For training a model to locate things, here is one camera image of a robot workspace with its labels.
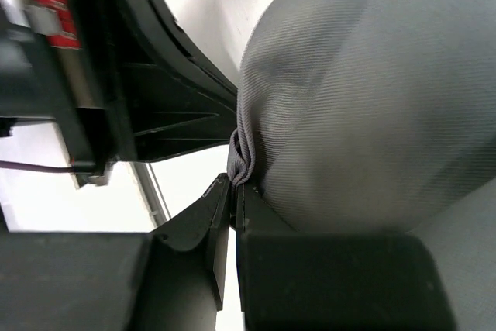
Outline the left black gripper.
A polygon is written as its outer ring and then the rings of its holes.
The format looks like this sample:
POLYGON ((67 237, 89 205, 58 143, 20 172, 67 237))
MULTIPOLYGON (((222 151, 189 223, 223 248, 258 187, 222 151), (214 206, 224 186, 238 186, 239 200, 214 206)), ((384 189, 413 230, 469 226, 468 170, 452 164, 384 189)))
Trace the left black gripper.
POLYGON ((62 137, 63 172, 101 184, 117 160, 227 143, 236 87, 164 0, 1 0, 1 135, 40 122, 62 137))

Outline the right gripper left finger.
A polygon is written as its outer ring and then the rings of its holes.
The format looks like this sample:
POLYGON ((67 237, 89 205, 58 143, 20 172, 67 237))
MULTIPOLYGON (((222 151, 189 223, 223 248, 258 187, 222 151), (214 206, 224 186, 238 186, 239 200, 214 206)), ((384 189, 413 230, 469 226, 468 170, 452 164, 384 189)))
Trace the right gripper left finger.
POLYGON ((3 330, 213 330, 222 309, 229 189, 150 233, 3 233, 3 330))

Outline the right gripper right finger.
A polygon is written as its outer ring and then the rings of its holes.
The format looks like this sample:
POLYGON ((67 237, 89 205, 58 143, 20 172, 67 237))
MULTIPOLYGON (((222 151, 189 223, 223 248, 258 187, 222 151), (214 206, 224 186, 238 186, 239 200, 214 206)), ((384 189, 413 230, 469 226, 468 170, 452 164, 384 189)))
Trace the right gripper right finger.
POLYGON ((409 235, 298 233, 244 184, 236 255, 248 330, 454 330, 435 262, 409 235))

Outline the grey pleated skirt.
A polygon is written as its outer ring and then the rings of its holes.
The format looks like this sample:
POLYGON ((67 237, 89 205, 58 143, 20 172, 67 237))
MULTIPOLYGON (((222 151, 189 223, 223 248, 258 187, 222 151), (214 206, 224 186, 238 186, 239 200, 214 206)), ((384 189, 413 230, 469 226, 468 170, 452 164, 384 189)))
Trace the grey pleated skirt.
POLYGON ((416 235, 459 328, 493 330, 495 0, 273 0, 228 174, 297 229, 416 235))

